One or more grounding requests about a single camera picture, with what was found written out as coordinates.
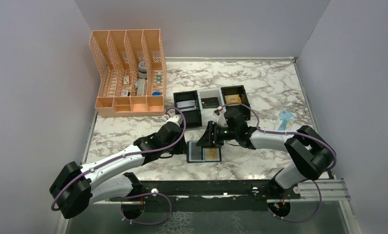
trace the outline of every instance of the metal frame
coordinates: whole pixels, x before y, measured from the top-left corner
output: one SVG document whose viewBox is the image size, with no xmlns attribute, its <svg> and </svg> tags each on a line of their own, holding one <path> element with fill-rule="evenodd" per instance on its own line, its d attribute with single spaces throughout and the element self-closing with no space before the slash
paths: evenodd
<svg viewBox="0 0 388 234">
<path fill-rule="evenodd" d="M 317 120 L 315 117 L 315 114 L 313 110 L 311 109 L 310 102 L 308 99 L 308 96 L 306 94 L 304 85 L 302 83 L 302 80 L 300 78 L 300 74 L 297 69 L 297 64 L 296 64 L 296 58 L 294 57 L 287 57 L 287 58 L 166 58 L 167 61 L 292 61 L 294 68 L 296 70 L 296 74 L 306 101 L 306 104 L 308 106 L 309 114 L 313 122 L 313 128 L 319 132 L 319 127 L 317 124 Z M 86 162 L 87 156 L 88 156 L 88 151 L 90 147 L 90 143 L 92 140 L 92 134 L 94 132 L 94 127 L 95 123 L 97 120 L 97 112 L 95 111 L 94 116 L 93 116 L 93 122 L 91 125 L 91 129 L 88 135 L 88 139 L 86 142 L 86 147 L 84 150 L 84 154 L 82 157 L 82 163 Z M 350 195 L 348 193 L 347 187 L 345 185 L 344 180 L 338 180 L 338 179 L 320 179 L 317 180 L 318 185 L 321 189 L 322 193 L 322 200 L 323 201 L 339 201 L 341 210 L 342 210 L 342 215 L 344 217 L 346 226 L 348 228 L 348 231 L 350 234 L 359 234 L 359 227 L 356 222 L 355 215 L 352 212 L 351 206 L 350 206 Z M 311 181 L 306 181 L 303 183 L 299 183 L 299 188 L 300 188 L 300 199 L 286 199 L 287 201 L 290 202 L 309 202 L 309 201 L 318 201 L 319 200 L 319 195 L 316 187 Z M 236 195 L 228 195 L 227 193 L 222 193 L 220 196 L 215 197 L 230 197 L 231 199 L 236 198 Z M 278 201 L 277 199 L 268 199 L 267 202 L 274 202 Z M 101 201 L 97 202 L 95 204 L 122 204 L 122 205 L 132 205 L 132 204 L 140 204 L 139 201 Z M 56 229 L 56 234 L 64 234 L 67 229 L 67 224 L 68 221 L 63 218 L 63 216 L 60 216 L 59 223 Z"/>
</svg>

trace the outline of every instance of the gray wall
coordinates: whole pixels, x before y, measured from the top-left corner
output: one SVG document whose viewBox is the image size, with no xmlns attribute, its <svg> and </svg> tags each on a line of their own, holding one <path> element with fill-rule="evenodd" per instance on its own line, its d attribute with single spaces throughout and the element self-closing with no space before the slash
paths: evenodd
<svg viewBox="0 0 388 234">
<path fill-rule="evenodd" d="M 388 233 L 388 0 L 331 0 L 297 64 L 362 233 Z"/>
<path fill-rule="evenodd" d="M 73 0 L 0 1 L 0 233 L 55 231 L 49 187 L 80 161 L 99 76 Z"/>
<path fill-rule="evenodd" d="M 299 56 L 329 0 L 76 0 L 92 30 L 161 28 L 167 57 Z"/>
</svg>

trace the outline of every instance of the tabletop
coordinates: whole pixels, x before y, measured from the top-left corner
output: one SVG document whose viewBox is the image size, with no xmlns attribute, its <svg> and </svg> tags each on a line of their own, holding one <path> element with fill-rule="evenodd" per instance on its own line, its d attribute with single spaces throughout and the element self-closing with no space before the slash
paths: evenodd
<svg viewBox="0 0 388 234">
<path fill-rule="evenodd" d="M 247 97 L 259 115 L 260 127 L 273 129 L 283 110 L 295 116 L 291 129 L 312 126 L 293 61 L 168 61 L 166 106 L 174 106 L 173 93 L 244 85 Z M 164 117 L 97 116 L 85 163 L 115 154 L 139 137 L 156 132 Z M 252 116 L 249 126 L 256 125 Z M 198 140 L 203 129 L 187 130 L 186 141 Z M 129 170 L 140 180 L 269 179 L 289 166 L 288 153 L 250 150 L 225 144 L 221 162 L 187 163 L 185 155 L 159 159 Z"/>
</svg>

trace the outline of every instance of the perforated divider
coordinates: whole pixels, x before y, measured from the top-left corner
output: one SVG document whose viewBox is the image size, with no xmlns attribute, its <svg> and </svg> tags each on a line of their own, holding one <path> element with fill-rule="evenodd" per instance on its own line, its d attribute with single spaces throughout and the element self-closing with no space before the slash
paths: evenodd
<svg viewBox="0 0 388 234">
<path fill-rule="evenodd" d="M 164 114 L 167 70 L 159 29 L 93 31 L 90 46 L 101 75 L 95 104 L 101 116 Z M 146 95 L 136 96 L 138 64 L 142 61 L 147 69 Z M 161 82 L 157 81 L 158 74 L 162 75 Z M 127 75 L 130 83 L 124 84 L 123 78 Z M 122 97 L 124 89 L 130 90 L 129 97 Z M 152 96 L 155 91 L 161 94 Z"/>
</svg>

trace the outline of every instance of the purple cable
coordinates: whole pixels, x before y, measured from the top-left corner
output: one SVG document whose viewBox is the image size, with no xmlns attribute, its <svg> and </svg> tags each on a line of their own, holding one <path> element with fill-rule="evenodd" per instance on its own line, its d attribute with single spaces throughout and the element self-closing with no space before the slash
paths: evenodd
<svg viewBox="0 0 388 234">
<path fill-rule="evenodd" d="M 257 115 L 257 113 L 251 109 L 249 106 L 243 104 L 243 103 L 239 103 L 239 102 L 231 102 L 231 103 L 227 103 L 225 105 L 223 105 L 222 107 L 226 107 L 226 106 L 229 106 L 229 105 L 242 105 L 244 107 L 246 107 L 247 109 L 249 109 L 253 115 L 256 117 L 257 119 L 257 124 L 256 124 L 256 128 L 258 131 L 262 132 L 262 133 L 270 133 L 270 134 L 277 134 L 277 135 L 287 135 L 287 134 L 290 134 L 290 135 L 299 135 L 299 136 L 302 136 L 302 137 L 305 137 L 305 138 L 308 138 L 308 139 L 311 139 L 311 140 L 314 140 L 316 141 L 317 143 L 323 145 L 327 150 L 329 150 L 331 153 L 332 153 L 332 156 L 333 156 L 333 163 L 330 167 L 328 167 L 326 170 L 331 170 L 332 168 L 334 168 L 336 166 L 336 152 L 335 150 L 333 150 L 327 143 L 317 139 L 317 138 L 314 138 L 312 136 L 309 136 L 309 135 L 306 135 L 306 134 L 303 134 L 303 133 L 300 133 L 300 132 L 286 132 L 286 131 L 271 131 L 271 130 L 262 130 L 260 127 L 259 127 L 259 124 L 260 124 L 260 119 Z"/>
<path fill-rule="evenodd" d="M 322 207 L 322 194 L 320 193 L 319 185 L 317 185 L 317 183 L 316 183 L 314 180 L 312 180 L 312 181 L 313 181 L 313 183 L 316 185 L 317 191 L 319 192 L 319 202 L 320 202 L 320 203 L 319 203 L 319 206 L 317 207 L 316 212 L 313 213 L 310 217 L 307 217 L 307 218 L 301 219 L 301 220 L 299 220 L 299 219 L 291 219 L 291 218 L 284 218 L 284 217 L 282 218 L 282 217 L 280 217 L 280 216 L 275 215 L 275 214 L 273 213 L 273 211 L 270 210 L 270 208 L 269 208 L 270 213 L 272 213 L 273 216 L 276 217 L 276 218 L 278 218 L 278 219 L 281 219 L 281 220 L 284 220 L 284 221 L 287 221 L 287 222 L 293 222 L 293 223 L 302 223 L 302 222 L 306 222 L 306 221 L 309 221 L 309 220 L 311 220 L 312 218 L 316 217 L 316 215 L 317 215 L 317 214 L 319 213 L 319 211 L 320 211 L 320 208 Z"/>
<path fill-rule="evenodd" d="M 162 193 L 146 193 L 146 194 L 139 194 L 139 195 L 135 195 L 135 196 L 123 196 L 122 198 L 125 198 L 125 199 L 132 199 L 132 198 L 137 198 L 137 197 L 142 197 L 142 196 L 147 196 L 147 195 L 160 195 L 160 196 L 164 197 L 165 199 L 167 199 L 168 204 L 170 204 L 170 210 L 168 211 L 167 217 L 165 217 L 165 219 L 163 219 L 163 220 L 161 220 L 161 221 L 158 221 L 158 222 L 155 222 L 155 223 L 145 223 L 145 222 L 140 222 L 140 221 L 134 221 L 133 219 L 127 219 L 127 218 L 125 217 L 125 215 L 124 215 L 123 209 L 121 208 L 122 221 L 127 220 L 127 221 L 129 221 L 131 224 L 132 224 L 132 223 L 137 223 L 137 224 L 142 224 L 142 225 L 154 226 L 154 225 L 161 224 L 161 223 L 167 221 L 167 219 L 170 218 L 171 213 L 173 212 L 173 205 L 171 204 L 170 199 L 169 199 L 165 194 L 162 194 Z"/>
<path fill-rule="evenodd" d="M 124 154 L 123 156 L 122 156 L 122 155 L 116 156 L 116 157 L 114 157 L 114 158 L 112 158 L 112 159 L 110 159 L 110 160 L 108 160 L 108 161 L 106 161 L 106 162 L 101 163 L 100 165 L 95 166 L 95 167 L 94 167 L 94 170 L 95 170 L 95 169 L 98 169 L 98 168 L 100 168 L 100 167 L 103 167 L 103 166 L 105 166 L 106 164 L 111 163 L 111 162 L 113 162 L 113 161 L 116 161 L 116 160 L 118 160 L 118 159 L 125 158 L 125 157 L 127 157 L 127 156 L 131 156 L 131 155 L 140 155 L 140 154 L 148 154 L 148 153 L 155 153 L 155 152 L 163 151 L 163 150 L 166 150 L 166 149 L 169 149 L 169 148 L 175 146 L 175 145 L 183 138 L 184 133 L 185 133 L 185 129 L 186 129 L 186 127 L 187 127 L 187 123 L 186 123 L 186 120 L 185 120 L 185 117 L 184 117 L 183 113 L 182 113 L 179 109 L 177 109 L 177 108 L 175 108 L 175 107 L 170 107 L 170 108 L 168 108 L 168 109 L 165 111 L 165 113 L 168 113 L 170 109 L 176 110 L 176 111 L 181 115 L 182 121 L 183 121 L 183 129 L 182 129 L 182 133 L 181 133 L 180 137 L 179 137 L 176 141 L 174 141 L 172 144 L 170 144 L 170 145 L 168 145 L 168 146 L 165 146 L 165 147 L 162 147 L 162 148 L 160 148 L 160 149 L 146 150 L 146 151 L 141 151 L 141 152 L 131 152 L 131 153 L 126 153 L 126 154 Z M 90 173 L 90 172 L 91 172 L 91 169 L 88 169 L 88 170 L 82 172 L 81 174 L 79 174 L 77 177 L 75 177 L 73 180 L 71 180 L 68 184 L 66 184 L 66 186 L 63 187 L 63 189 L 58 193 L 58 195 L 56 195 L 55 199 L 53 200 L 52 205 L 51 205 L 51 210 L 52 210 L 52 211 L 59 211 L 60 208 L 55 208 L 55 205 L 56 205 L 56 202 L 59 200 L 59 198 L 62 196 L 62 194 L 63 194 L 63 193 L 64 193 L 64 192 L 65 192 L 65 191 L 73 184 L 73 183 L 75 183 L 78 179 L 80 179 L 82 176 L 84 176 L 84 175 L 86 175 L 86 174 L 88 174 L 88 173 Z"/>
</svg>

